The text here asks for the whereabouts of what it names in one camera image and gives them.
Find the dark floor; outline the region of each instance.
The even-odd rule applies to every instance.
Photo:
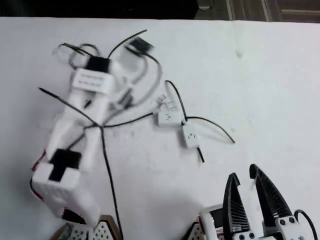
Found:
[[[197,1],[197,20],[320,23],[320,0]]]

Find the electrical socket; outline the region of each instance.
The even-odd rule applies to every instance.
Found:
[[[187,148],[198,148],[200,146],[198,134],[190,124],[182,126],[182,134]]]
[[[159,127],[177,127],[181,125],[181,116],[178,111],[162,110],[158,112]]]

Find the white surface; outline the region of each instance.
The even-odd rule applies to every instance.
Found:
[[[219,129],[190,120],[201,137],[202,164],[196,151],[182,147],[180,133],[156,127],[152,118],[106,129],[125,238],[178,240],[201,208],[222,202],[232,172],[241,182],[251,226],[261,234],[251,163],[270,177],[292,210],[304,209],[319,231],[320,25],[1,18],[1,238],[44,240],[61,225],[28,188],[29,169],[64,109],[37,87],[68,95],[72,70],[53,50],[63,42],[87,42],[107,56],[122,39],[145,28],[142,37],[155,46],[151,54],[163,66],[162,81],[176,84],[187,114],[221,124],[236,144]],[[151,64],[149,84],[141,91],[154,80]],[[161,84],[146,104],[112,122],[145,114],[164,92]],[[102,212],[114,216],[102,156],[99,151],[91,188]]]

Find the black cable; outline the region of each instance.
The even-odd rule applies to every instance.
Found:
[[[130,124],[130,123],[133,123],[133,122],[138,121],[140,119],[144,119],[146,117],[149,117],[152,114],[153,114],[153,112],[150,112],[150,113],[147,113],[147,114],[145,114],[143,116],[139,116],[139,117],[137,117],[135,119],[132,119],[130,121],[125,121],[125,122],[117,123],[117,124],[113,124],[113,125],[104,125],[103,128],[114,128],[114,127],[119,127],[119,126],[122,126],[122,125]]]
[[[147,73],[148,71],[148,61],[146,59],[145,56],[141,56],[142,60],[143,60],[143,69],[142,72],[135,78],[132,80],[132,84],[136,85]]]
[[[122,239],[124,239],[124,235],[123,235],[123,231],[122,231],[122,227],[121,227],[121,222],[120,222],[120,217],[119,217],[119,212],[118,212],[118,205],[117,205],[117,199],[116,199],[116,193],[115,193],[115,187],[114,187],[114,181],[112,178],[112,174],[111,174],[111,168],[109,165],[109,161],[108,161],[108,157],[107,157],[107,152],[106,152],[106,142],[105,142],[105,132],[104,132],[104,128],[103,126],[97,124],[92,118],[90,118],[87,114],[85,114],[84,112],[82,112],[80,109],[76,108],[75,106],[71,105],[70,103],[68,103],[67,101],[63,100],[62,98],[60,98],[59,96],[53,94],[50,91],[47,91],[41,87],[39,87],[39,89],[44,92],[45,94],[48,94],[49,96],[59,100],[60,102],[62,102],[63,104],[67,105],[69,108],[77,111],[78,113],[80,113],[81,115],[83,115],[84,117],[86,117],[87,119],[89,119],[94,125],[95,127],[99,127],[100,131],[101,131],[101,141],[102,141],[102,148],[103,148],[103,157],[104,157],[104,161],[106,164],[106,168],[108,171],[108,175],[109,175],[109,180],[110,180],[110,185],[111,185],[111,191],[112,191],[112,197],[113,197],[113,204],[114,204],[114,209],[115,209],[115,214],[116,214],[116,218],[117,218],[117,223],[118,223],[118,227],[120,230],[120,234]]]
[[[90,120],[90,122],[92,122],[95,126],[99,126],[98,123],[95,122],[95,120],[93,120],[91,117],[89,117],[87,114],[85,114],[83,111],[81,111],[80,109],[76,108],[75,106],[71,105],[70,103],[68,103],[67,101],[63,100],[61,97],[53,94],[52,92],[43,89],[42,87],[39,87],[40,91],[48,94],[49,96],[59,100],[60,102],[62,102],[63,104],[67,105],[69,108],[75,110],[76,112],[80,113],[81,115],[83,115],[84,117],[86,117],[88,120]]]
[[[113,181],[113,178],[112,178],[111,168],[110,168],[110,165],[109,165],[107,152],[106,152],[105,132],[104,132],[104,128],[102,126],[100,126],[99,128],[100,128],[100,131],[101,131],[103,157],[104,157],[104,161],[105,161],[105,164],[106,164],[106,169],[108,171],[109,179],[110,179],[110,185],[111,185],[111,191],[112,191],[112,198],[113,198],[113,204],[114,204],[114,209],[115,209],[115,215],[116,215],[117,223],[118,223],[118,226],[119,226],[121,239],[123,240],[124,239],[124,234],[123,234],[123,231],[122,231],[122,226],[121,226],[119,212],[118,212],[118,205],[117,205],[114,181]]]
[[[123,41],[121,41],[120,43],[118,43],[118,44],[111,50],[111,52],[109,53],[108,59],[111,57],[111,55],[114,53],[114,51],[117,50],[117,48],[119,48],[119,47],[120,47],[122,44],[124,44],[126,41],[128,41],[128,40],[130,40],[130,39],[133,39],[134,37],[136,37],[136,36],[138,36],[138,35],[140,35],[140,34],[143,34],[143,33],[145,33],[146,31],[147,31],[147,29],[142,30],[142,31],[140,31],[140,32],[137,32],[136,34],[133,34],[133,35],[127,37],[125,40],[123,40]]]
[[[83,51],[83,47],[90,47],[90,48],[92,48],[92,49],[95,50],[95,55],[92,54],[91,56],[101,57],[101,53],[100,53],[99,49],[98,49],[95,45],[93,45],[93,44],[83,43],[83,44],[81,44],[81,45],[79,45],[79,46],[75,46],[75,47],[76,47],[77,49],[79,49],[80,51]],[[70,55],[69,60],[68,60],[69,65],[70,65],[73,69],[76,69],[76,68],[77,68],[77,67],[74,65],[74,59],[75,59],[77,53],[79,53],[79,52],[75,50],[75,51]]]
[[[75,52],[77,52],[77,53],[79,53],[79,54],[81,54],[81,55],[87,54],[87,55],[89,55],[89,56],[91,56],[91,57],[94,56],[94,55],[91,54],[90,52],[88,52],[88,51],[86,51],[86,50],[84,50],[84,49],[82,49],[82,48],[80,48],[80,47],[78,47],[78,46],[75,46],[75,45],[72,45],[72,44],[69,44],[69,43],[66,43],[66,42],[61,43],[61,44],[58,46],[58,48],[60,48],[61,46],[65,46],[65,47],[67,47],[67,48],[70,48],[70,49],[72,49],[73,51],[75,51]]]
[[[141,119],[144,119],[146,117],[149,117],[153,114],[153,112],[150,112],[150,113],[147,113],[145,115],[142,115],[142,116],[139,116],[135,119],[132,119],[132,120],[129,120],[129,121],[125,121],[125,122],[121,122],[121,123],[117,123],[117,124],[112,124],[112,125],[103,125],[103,128],[114,128],[114,127],[119,127],[119,126],[122,126],[122,125],[126,125],[126,124],[131,124],[133,122],[136,122],[138,120],[141,120]],[[85,134],[81,134],[79,135],[70,145],[68,145],[66,147],[66,150],[70,150],[71,148],[73,148],[77,143],[79,143],[83,138],[85,137]]]
[[[157,89],[157,87],[159,86],[160,82],[161,82],[161,77],[162,77],[162,66],[160,64],[160,62],[154,58],[153,56],[149,55],[148,53],[144,53],[143,55],[145,55],[146,57],[150,58],[151,60],[153,60],[156,64],[157,64],[157,75],[156,75],[156,79],[154,84],[152,85],[152,87],[149,89],[149,91],[147,91],[147,93],[137,102],[132,103],[130,105],[130,107],[136,107],[141,105],[142,103],[144,103],[148,98],[151,97],[151,95],[155,92],[155,90]]]
[[[204,159],[204,156],[202,155],[202,152],[201,152],[201,150],[200,150],[200,147],[197,147],[196,149],[198,150],[198,153],[199,153],[199,155],[200,155],[201,161],[202,161],[203,163],[205,163],[205,159]]]
[[[209,119],[206,119],[204,117],[200,117],[200,116],[187,116],[186,117],[187,119],[201,119],[201,120],[204,120],[204,121],[207,121],[215,126],[217,126],[218,128],[220,128],[229,138],[230,140],[235,144],[236,142],[233,140],[233,138],[226,132],[226,130],[224,130],[221,126],[219,126],[218,124],[216,124],[215,122],[209,120]]]
[[[313,238],[314,240],[318,240],[318,235],[317,235],[317,231],[316,231],[316,228],[315,228],[315,225],[314,223],[311,221],[311,218],[305,213],[305,211],[301,210],[301,209],[297,209],[295,210],[294,212],[294,217],[295,219],[299,222],[298,220],[298,215],[299,214],[302,214],[305,219],[308,221],[309,225],[310,225],[310,228],[312,230],[312,233],[313,233]]]
[[[78,136],[69,146],[65,148],[65,150],[71,150],[75,145],[77,145],[83,138],[85,137],[85,133],[82,133]]]
[[[182,102],[182,99],[181,99],[181,96],[180,96],[180,93],[179,93],[178,89],[176,88],[176,86],[174,85],[174,83],[173,83],[172,81],[170,81],[170,80],[165,80],[165,83],[169,83],[169,84],[174,88],[175,93],[176,93],[176,95],[178,96],[178,99],[179,99],[179,102],[180,102],[182,111],[183,111],[184,119],[185,119],[185,121],[187,122],[187,121],[188,121],[187,113],[186,113],[185,106],[184,106],[184,103]]]

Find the connector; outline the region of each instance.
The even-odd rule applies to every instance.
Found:
[[[186,124],[182,126],[182,134],[185,142],[185,146],[189,148],[198,148],[199,138],[198,134],[195,132],[194,128],[190,124]]]
[[[178,111],[161,110],[157,114],[159,127],[178,127],[181,125],[181,116]]]
[[[147,54],[153,48],[153,46],[143,40],[141,37],[136,37],[131,42],[129,42],[129,44],[126,45],[125,48],[129,52],[141,56]]]

